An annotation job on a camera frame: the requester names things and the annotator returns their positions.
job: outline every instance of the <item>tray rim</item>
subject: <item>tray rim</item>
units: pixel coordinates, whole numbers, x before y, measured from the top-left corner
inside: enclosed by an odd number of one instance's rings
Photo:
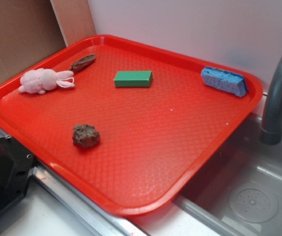
[[[116,48],[119,48],[124,51],[136,53],[141,56],[145,56],[147,58],[156,59],[158,61],[172,64],[173,66],[178,66],[183,69],[189,69],[193,70],[192,63],[194,62],[197,69],[202,70],[205,66],[210,67],[217,67],[224,70],[229,70],[235,73],[239,73],[245,76],[247,85],[249,86],[249,96],[251,97],[250,102],[247,104],[246,107],[243,108],[242,112],[240,112],[236,118],[230,123],[230,125],[225,129],[226,132],[221,132],[216,139],[212,142],[212,144],[216,144],[218,147],[221,146],[222,143],[225,142],[225,140],[235,131],[235,129],[242,123],[242,121],[251,113],[253,108],[260,102],[262,96],[263,96],[263,88],[260,83],[260,81],[253,75],[237,70],[234,68],[230,68],[227,66],[223,66],[220,64],[212,63],[209,61],[196,59],[193,57],[181,55],[178,53],[174,53],[168,50],[160,49],[157,47],[145,45],[142,43],[138,43],[135,41],[131,41],[124,38],[119,38],[112,35],[96,35],[96,36],[90,36],[87,38],[84,38],[73,45],[66,47],[62,49],[61,51],[53,54],[52,56],[42,60],[41,62],[35,64],[34,66],[31,66],[30,68],[24,70],[23,72],[19,73],[18,75],[14,76],[13,78],[9,79],[5,83],[0,85],[0,99],[4,97],[5,95],[9,94],[10,92],[17,89],[20,85],[19,79],[20,77],[26,72],[31,69],[37,69],[41,67],[51,68],[55,66],[57,63],[60,63],[61,60],[68,58],[69,56],[73,55],[74,53],[77,53],[85,48],[85,46],[98,46],[98,45],[107,45],[107,46],[115,46]],[[18,139],[22,144],[24,144],[26,147],[31,149],[32,151],[36,148],[36,145],[30,141],[27,137],[20,133],[19,130],[15,129],[11,125],[7,124],[4,120],[0,118],[0,128],[3,129],[5,132],[10,133],[13,137]],[[42,151],[34,151],[36,156],[43,155],[46,152],[46,150]],[[207,158],[203,158],[203,161],[201,161],[201,158],[199,158],[194,162],[194,164],[191,164],[190,167],[180,176],[180,178],[173,184],[160,198],[154,200],[153,202],[139,206],[139,207],[125,207],[116,204],[113,200],[108,198],[103,193],[99,192],[94,186],[91,184],[82,181],[78,181],[77,183],[74,183],[74,180],[77,179],[73,173],[71,173],[68,170],[62,169],[62,168],[55,168],[53,169],[52,166],[48,166],[51,168],[55,173],[62,176],[66,181],[71,183],[74,187],[76,187],[80,192],[82,192],[85,196],[89,197],[92,192],[95,193],[92,200],[97,203],[99,206],[102,206],[105,208],[105,210],[122,216],[131,216],[131,215],[140,215],[147,213],[149,211],[155,210],[167,203],[169,203],[176,194],[182,189],[182,187],[193,177],[193,175],[203,166],[205,162],[214,154],[215,150],[210,150],[207,148],[204,150],[204,152],[201,153],[200,156],[207,156]],[[83,190],[86,189],[87,186],[90,187],[90,194],[87,194],[87,191]]]

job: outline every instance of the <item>bunny ear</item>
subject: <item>bunny ear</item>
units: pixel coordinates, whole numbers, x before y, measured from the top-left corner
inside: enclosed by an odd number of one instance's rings
[[[74,87],[74,77],[66,78],[66,79],[57,79],[57,85],[59,85],[62,88],[71,88]]]
[[[68,79],[72,77],[73,75],[74,75],[74,72],[70,70],[57,72],[57,78],[61,78],[61,79]]]

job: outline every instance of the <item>wooden piece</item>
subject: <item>wooden piece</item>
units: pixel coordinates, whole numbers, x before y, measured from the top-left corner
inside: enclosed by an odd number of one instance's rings
[[[87,0],[51,0],[67,46],[96,35]]]

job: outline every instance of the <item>sink drain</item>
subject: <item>sink drain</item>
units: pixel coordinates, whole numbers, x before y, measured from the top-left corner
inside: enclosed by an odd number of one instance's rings
[[[229,206],[239,218],[252,223],[262,223],[275,216],[279,204],[270,190],[261,185],[249,183],[231,191]]]

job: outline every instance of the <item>white wall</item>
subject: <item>white wall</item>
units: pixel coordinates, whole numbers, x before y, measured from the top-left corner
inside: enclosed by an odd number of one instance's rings
[[[88,0],[112,34],[257,76],[268,90],[282,55],[282,0]]]

